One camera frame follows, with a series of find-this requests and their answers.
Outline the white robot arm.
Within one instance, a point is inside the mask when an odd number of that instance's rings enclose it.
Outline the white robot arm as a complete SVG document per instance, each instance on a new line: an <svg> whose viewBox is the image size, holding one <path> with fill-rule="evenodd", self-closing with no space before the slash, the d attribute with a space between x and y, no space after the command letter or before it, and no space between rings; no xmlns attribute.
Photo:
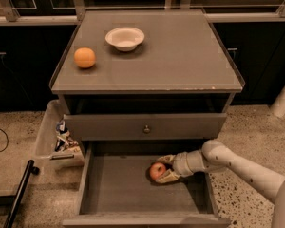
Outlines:
<svg viewBox="0 0 285 228"><path fill-rule="evenodd" d="M228 168L275 206L271 228L285 228L285 176L237 155L223 143L209 140L199 150L162 156L157 162L170 166L154 178L160 184Z"/></svg>

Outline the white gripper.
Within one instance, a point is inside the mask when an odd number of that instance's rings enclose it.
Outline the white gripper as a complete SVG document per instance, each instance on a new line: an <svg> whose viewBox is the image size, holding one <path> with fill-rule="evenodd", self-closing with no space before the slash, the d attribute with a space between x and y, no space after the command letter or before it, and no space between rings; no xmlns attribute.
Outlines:
<svg viewBox="0 0 285 228"><path fill-rule="evenodd" d="M171 169L165 171L162 175L155 179L156 183L166 184L177 181L180 177L186 178L192 176L194 172L190 169L187 161L187 152L175 155L165 155L157 158L157 162L172 165Z"/></svg>

